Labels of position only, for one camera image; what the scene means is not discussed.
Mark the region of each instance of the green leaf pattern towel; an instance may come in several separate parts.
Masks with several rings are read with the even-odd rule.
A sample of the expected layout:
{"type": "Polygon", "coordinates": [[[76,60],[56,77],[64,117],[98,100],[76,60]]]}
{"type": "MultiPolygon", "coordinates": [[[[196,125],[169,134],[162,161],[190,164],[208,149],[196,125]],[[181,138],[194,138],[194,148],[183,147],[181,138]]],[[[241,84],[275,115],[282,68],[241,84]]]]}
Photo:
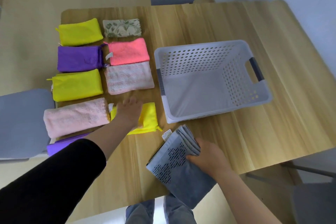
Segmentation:
{"type": "Polygon", "coordinates": [[[141,36],[139,19],[103,20],[105,37],[141,36]]]}

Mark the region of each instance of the coral pink towel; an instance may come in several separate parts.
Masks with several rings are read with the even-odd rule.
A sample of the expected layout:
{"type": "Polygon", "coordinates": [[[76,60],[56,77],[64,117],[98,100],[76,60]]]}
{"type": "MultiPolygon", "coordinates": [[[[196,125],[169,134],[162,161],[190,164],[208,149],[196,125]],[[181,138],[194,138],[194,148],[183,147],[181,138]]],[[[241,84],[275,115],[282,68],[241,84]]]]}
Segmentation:
{"type": "Polygon", "coordinates": [[[149,61],[145,40],[138,38],[132,42],[112,42],[108,49],[113,52],[111,66],[125,65],[149,61]]]}
{"type": "Polygon", "coordinates": [[[154,88],[149,61],[110,66],[106,68],[105,77],[109,94],[117,95],[131,90],[154,88]]]}
{"type": "Polygon", "coordinates": [[[109,123],[104,98],[44,111],[43,120],[50,138],[109,123]]]}

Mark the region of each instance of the blue-gray towel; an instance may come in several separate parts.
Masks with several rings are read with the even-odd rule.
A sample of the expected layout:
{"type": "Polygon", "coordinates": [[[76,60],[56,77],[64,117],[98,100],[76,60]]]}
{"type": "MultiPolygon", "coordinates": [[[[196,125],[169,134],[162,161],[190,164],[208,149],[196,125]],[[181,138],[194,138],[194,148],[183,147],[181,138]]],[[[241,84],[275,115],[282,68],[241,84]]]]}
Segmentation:
{"type": "Polygon", "coordinates": [[[180,126],[147,164],[160,182],[190,209],[194,209],[216,182],[190,163],[187,155],[198,156],[200,147],[186,125],[180,126]]]}

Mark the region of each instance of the gray plastic basket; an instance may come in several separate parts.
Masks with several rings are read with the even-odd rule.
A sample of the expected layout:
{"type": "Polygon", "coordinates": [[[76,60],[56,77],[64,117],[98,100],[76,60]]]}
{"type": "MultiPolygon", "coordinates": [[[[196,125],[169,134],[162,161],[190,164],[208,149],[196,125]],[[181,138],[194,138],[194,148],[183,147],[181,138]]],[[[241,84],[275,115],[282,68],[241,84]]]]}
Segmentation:
{"type": "Polygon", "coordinates": [[[243,40],[162,47],[154,56],[167,123],[272,100],[250,47],[243,40]],[[251,80],[247,61],[258,83],[251,80]]]}

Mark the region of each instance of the hand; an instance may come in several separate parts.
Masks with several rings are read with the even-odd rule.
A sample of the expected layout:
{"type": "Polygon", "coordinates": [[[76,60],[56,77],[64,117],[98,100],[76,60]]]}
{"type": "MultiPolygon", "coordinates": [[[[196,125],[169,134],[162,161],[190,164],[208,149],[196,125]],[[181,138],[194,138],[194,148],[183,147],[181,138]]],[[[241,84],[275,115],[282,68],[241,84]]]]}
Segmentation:
{"type": "Polygon", "coordinates": [[[138,127],[138,121],[142,110],[142,102],[135,97],[124,100],[117,104],[115,119],[122,124],[129,125],[130,129],[138,127]]]}
{"type": "Polygon", "coordinates": [[[214,143],[195,138],[201,148],[199,156],[186,156],[187,160],[198,166],[203,172],[217,179],[220,173],[232,171],[223,151],[214,143]]]}

